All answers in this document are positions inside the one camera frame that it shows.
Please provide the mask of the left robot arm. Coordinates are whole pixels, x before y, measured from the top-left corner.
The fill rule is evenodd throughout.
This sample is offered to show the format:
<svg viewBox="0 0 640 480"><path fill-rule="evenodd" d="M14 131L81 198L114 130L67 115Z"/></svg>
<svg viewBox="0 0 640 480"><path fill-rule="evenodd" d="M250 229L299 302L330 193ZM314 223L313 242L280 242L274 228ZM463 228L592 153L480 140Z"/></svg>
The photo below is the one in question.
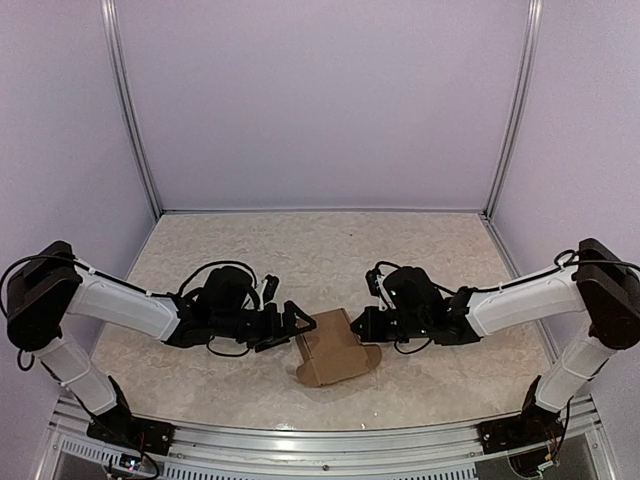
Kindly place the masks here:
<svg viewBox="0 0 640 480"><path fill-rule="evenodd" d="M157 293L80 261L71 245L55 241L11 264L1 276L1 313L9 341L50 372L121 445L133 443L140 424L117 383L101 372L69 335L67 316L85 316L137 331L165 345L188 349L231 339L259 353L315 329L315 320L294 302L277 307L279 280L258 279L240 261L217 260L195 271L203 285L183 282Z"/></svg>

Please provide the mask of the brown cardboard box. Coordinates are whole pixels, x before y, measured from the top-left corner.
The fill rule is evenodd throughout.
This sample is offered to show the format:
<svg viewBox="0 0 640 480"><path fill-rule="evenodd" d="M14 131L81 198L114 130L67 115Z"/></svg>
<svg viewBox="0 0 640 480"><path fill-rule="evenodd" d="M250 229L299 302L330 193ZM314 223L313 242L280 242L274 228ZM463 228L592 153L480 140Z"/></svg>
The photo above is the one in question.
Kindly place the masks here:
<svg viewBox="0 0 640 480"><path fill-rule="evenodd" d="M324 387L368 374L380 365L381 348L358 340L345 309L318 313L312 318L316 328L296 337L302 357L296 368L299 383Z"/></svg>

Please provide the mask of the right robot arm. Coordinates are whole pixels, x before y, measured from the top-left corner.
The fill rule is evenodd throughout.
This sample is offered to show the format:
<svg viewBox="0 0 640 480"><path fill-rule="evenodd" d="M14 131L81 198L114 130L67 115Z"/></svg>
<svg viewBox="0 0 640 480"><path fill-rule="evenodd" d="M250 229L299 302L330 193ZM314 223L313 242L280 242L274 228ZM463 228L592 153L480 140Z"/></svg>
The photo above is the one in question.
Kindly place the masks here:
<svg viewBox="0 0 640 480"><path fill-rule="evenodd" d="M366 274L376 306L350 325L364 343L407 343L425 338L439 346L476 343L496 332L566 313L589 322L559 359L534 380L511 426L523 444L557 421L573 396L618 351L639 342L639 268L587 238L559 253L551 267L493 287L449 291L420 267L375 266Z"/></svg>

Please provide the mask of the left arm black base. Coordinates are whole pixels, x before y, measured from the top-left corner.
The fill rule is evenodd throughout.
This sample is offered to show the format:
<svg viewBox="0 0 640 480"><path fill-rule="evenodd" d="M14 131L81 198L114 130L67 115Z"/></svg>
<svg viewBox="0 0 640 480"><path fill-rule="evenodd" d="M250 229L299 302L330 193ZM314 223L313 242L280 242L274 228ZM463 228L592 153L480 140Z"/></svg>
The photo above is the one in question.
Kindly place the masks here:
<svg viewBox="0 0 640 480"><path fill-rule="evenodd" d="M108 379L116 394L116 405L91 420L87 436L138 452L167 456L175 426L133 415L118 383L111 376Z"/></svg>

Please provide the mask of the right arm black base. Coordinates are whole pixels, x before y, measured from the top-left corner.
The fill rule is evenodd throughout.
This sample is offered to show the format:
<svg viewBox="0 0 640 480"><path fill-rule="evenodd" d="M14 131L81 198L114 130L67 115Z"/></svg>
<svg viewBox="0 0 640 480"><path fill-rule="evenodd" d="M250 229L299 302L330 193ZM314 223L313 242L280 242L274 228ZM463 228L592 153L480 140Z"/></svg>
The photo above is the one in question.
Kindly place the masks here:
<svg viewBox="0 0 640 480"><path fill-rule="evenodd" d="M539 407L535 400L538 376L530 385L518 414L481 422L477 426L484 454L493 454L522 448L547 440L558 440L564 426L559 412Z"/></svg>

